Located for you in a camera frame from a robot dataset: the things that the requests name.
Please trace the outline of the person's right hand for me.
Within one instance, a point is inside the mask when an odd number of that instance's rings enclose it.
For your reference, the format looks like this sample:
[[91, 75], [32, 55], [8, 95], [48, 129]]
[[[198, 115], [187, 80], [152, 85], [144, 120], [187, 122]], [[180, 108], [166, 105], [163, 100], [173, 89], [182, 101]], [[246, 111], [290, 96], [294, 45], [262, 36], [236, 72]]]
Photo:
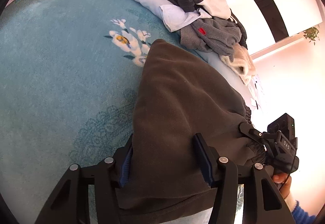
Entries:
[[274, 174], [272, 180], [274, 183], [280, 184], [279, 191], [284, 199], [287, 198], [290, 194], [291, 176], [286, 173]]

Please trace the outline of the blue sweater sleeve forearm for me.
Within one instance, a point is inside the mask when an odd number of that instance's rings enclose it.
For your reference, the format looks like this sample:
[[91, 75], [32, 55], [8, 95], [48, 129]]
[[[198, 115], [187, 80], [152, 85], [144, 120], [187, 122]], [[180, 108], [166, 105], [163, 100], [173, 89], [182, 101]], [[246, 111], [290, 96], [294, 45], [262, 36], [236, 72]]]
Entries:
[[312, 224], [316, 219], [315, 215], [310, 216], [305, 210], [300, 207], [300, 204], [289, 193], [284, 199], [296, 224]]

